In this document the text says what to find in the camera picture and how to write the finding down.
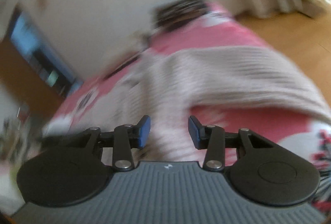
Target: blue lever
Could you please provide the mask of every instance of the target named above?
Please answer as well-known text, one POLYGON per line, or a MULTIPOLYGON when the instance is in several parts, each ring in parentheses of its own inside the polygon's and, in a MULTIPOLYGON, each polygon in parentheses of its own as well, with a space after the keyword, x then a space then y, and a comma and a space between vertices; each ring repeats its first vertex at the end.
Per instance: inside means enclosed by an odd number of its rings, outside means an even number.
POLYGON ((195 116, 188 118, 188 132, 196 149, 206 149, 205 145, 201 143, 201 139, 205 138, 205 127, 195 116))
POLYGON ((136 125, 139 130, 138 146, 143 148, 146 145, 151 130, 151 117, 144 115, 136 125))

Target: black round pad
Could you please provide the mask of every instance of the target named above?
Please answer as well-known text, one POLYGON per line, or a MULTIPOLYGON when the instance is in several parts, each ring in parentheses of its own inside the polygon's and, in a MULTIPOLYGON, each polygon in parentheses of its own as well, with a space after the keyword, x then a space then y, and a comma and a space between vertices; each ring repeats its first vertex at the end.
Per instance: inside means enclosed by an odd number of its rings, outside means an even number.
POLYGON ((320 179, 311 163, 279 148, 253 149, 231 166, 229 177, 239 193, 271 206, 290 206, 308 200, 320 179))
POLYGON ((69 206, 98 194, 109 176, 109 169, 84 148, 54 147, 22 165, 17 185, 26 202, 69 206))

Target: bed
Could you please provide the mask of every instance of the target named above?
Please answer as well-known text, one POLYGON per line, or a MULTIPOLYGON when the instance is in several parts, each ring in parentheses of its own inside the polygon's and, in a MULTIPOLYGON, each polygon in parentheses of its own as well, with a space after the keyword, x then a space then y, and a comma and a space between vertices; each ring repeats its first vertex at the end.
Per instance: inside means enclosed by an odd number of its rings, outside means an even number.
MULTIPOLYGON (((152 36, 148 53, 156 56, 169 56, 187 49, 210 49, 217 47, 250 46, 269 48, 269 45, 249 29, 241 26, 223 7, 210 4, 210 12, 187 25, 169 33, 156 33, 152 36)), ((51 122, 48 133, 77 131, 77 126, 84 116, 95 108, 101 98, 109 94, 115 85, 136 68, 139 60, 124 67, 108 79, 104 75, 95 76, 86 81, 82 87, 68 97, 61 105, 51 122)), ((231 108, 224 105, 194 105, 190 115, 196 116, 204 125, 218 125, 226 131, 237 132, 239 128, 249 128, 273 142, 289 149, 297 155, 316 163, 323 170, 324 182, 328 180, 329 152, 327 151, 331 131, 330 125, 302 111, 282 107, 231 108)), ((139 157, 144 159, 146 152, 139 157)), ((205 152, 183 149, 179 154, 167 152, 167 160, 203 161, 205 152)), ((108 156, 103 157, 109 163, 108 156)), ((235 150, 226 151, 226 165, 236 161, 235 150)), ((323 210, 331 209, 328 200, 329 184, 323 184, 314 200, 315 205, 323 210)))

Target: wooden furniture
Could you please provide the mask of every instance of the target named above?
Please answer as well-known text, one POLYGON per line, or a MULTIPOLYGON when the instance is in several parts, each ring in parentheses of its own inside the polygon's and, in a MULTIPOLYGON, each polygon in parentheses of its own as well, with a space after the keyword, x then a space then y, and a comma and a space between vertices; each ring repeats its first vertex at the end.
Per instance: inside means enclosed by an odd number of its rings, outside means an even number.
POLYGON ((52 117, 64 101, 38 76, 8 37, 0 43, 0 80, 17 100, 42 117, 52 117))

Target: ribbed gray surface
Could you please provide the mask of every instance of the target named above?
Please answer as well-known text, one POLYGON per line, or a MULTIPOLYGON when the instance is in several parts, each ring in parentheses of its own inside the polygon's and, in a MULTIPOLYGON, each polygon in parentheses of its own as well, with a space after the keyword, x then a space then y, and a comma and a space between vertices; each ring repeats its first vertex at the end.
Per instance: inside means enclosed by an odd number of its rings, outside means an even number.
POLYGON ((206 172, 196 162, 141 162, 133 171, 116 174, 87 202, 66 208, 29 203, 13 219, 17 224, 319 224, 324 217, 308 204, 285 209, 249 202, 222 174, 206 172))

